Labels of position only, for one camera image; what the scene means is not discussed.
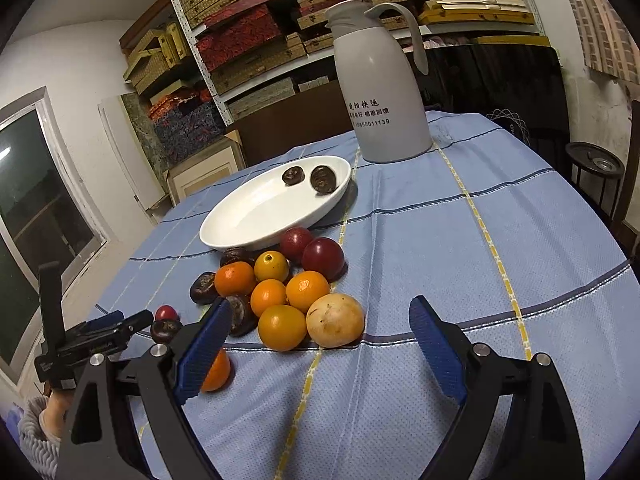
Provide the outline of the grey knitted sleeve forearm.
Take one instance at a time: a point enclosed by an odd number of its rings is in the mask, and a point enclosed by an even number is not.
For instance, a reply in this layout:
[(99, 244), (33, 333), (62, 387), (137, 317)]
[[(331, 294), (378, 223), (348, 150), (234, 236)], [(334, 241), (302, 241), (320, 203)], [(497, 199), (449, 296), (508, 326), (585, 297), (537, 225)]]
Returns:
[(54, 480), (58, 469), (61, 439), (42, 426), (43, 413), (48, 407), (46, 396), (35, 396), (26, 402), (18, 423), (20, 449), (41, 478)]

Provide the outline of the person left hand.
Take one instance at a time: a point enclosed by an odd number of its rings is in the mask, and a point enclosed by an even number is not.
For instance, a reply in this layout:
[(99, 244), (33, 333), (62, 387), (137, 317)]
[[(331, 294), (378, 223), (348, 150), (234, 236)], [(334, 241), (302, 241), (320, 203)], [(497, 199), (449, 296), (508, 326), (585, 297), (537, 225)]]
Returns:
[(61, 440), (65, 416), (73, 403), (74, 393), (74, 390), (53, 389), (51, 391), (47, 407), (40, 415), (41, 429), (49, 440)]

